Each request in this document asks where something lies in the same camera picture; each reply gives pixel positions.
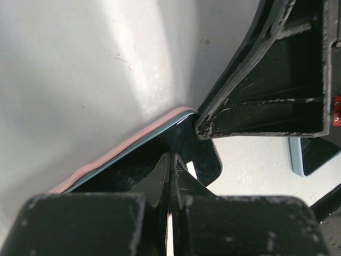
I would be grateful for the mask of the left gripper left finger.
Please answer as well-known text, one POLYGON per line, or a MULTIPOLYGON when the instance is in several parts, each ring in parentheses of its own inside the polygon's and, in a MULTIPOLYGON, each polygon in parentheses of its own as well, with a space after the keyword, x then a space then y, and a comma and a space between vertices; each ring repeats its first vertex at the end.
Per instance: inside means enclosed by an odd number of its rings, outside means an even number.
POLYGON ((124 193, 49 193, 21 207, 1 255, 165 255, 170 153, 124 193))

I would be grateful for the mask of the black phone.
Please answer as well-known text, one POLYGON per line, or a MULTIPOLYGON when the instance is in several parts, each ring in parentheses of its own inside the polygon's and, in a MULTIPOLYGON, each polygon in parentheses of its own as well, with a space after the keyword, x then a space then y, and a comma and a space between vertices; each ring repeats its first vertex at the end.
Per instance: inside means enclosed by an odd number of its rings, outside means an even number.
POLYGON ((309 176, 340 153, 340 147, 321 138, 301 138, 303 176, 309 176))
POLYGON ((197 179, 207 186, 222 172, 222 163, 211 140, 200 141, 194 131, 199 115, 186 110, 148 132, 116 156, 89 171, 65 189, 67 193, 127 192, 156 166, 162 154, 179 154, 192 163, 197 179))

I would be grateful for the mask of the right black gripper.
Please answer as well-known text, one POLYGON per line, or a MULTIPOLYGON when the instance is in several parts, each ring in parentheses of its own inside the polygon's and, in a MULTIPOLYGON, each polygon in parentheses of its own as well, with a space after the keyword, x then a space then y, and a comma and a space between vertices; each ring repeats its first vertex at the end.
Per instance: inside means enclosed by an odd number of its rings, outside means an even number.
POLYGON ((340 1, 260 1, 199 112, 200 140, 340 127, 340 1))

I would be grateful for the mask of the pink phone case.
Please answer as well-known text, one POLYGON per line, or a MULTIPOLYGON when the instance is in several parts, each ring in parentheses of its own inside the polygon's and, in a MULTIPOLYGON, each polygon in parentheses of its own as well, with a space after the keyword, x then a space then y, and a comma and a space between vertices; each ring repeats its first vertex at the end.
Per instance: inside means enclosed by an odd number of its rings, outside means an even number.
POLYGON ((86 164, 80 167, 77 171, 75 171, 69 178, 65 181, 61 182, 56 187, 49 190, 49 193, 62 193, 67 191, 67 189, 71 188, 71 186, 76 183, 79 179, 81 179, 86 174, 98 169, 100 166, 108 163, 110 160, 115 157, 125 156, 131 150, 135 149, 136 146, 142 142, 146 143, 152 138, 156 137, 158 134, 162 133, 164 130, 181 122, 187 116, 196 114, 198 111, 190 108, 190 107, 178 107, 174 110, 170 111, 166 115, 157 119, 149 126, 145 127, 132 137, 128 138, 114 149, 110 150, 100 158, 95 161, 86 164))

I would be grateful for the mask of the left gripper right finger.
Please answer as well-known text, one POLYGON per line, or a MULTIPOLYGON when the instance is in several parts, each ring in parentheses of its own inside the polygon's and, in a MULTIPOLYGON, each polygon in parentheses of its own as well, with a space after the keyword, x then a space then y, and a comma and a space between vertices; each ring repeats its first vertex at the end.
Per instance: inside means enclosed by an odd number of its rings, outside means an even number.
POLYGON ((170 163, 175 255, 328 255, 312 210, 290 196, 217 196, 170 163))

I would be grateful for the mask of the blue phone case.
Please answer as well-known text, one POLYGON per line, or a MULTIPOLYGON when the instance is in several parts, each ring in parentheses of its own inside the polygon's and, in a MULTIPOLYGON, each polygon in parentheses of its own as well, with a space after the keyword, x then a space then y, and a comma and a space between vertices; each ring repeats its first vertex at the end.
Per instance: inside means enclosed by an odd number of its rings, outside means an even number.
POLYGON ((292 171, 300 177, 306 177, 304 173, 301 139, 299 137, 289 137, 288 145, 292 171))

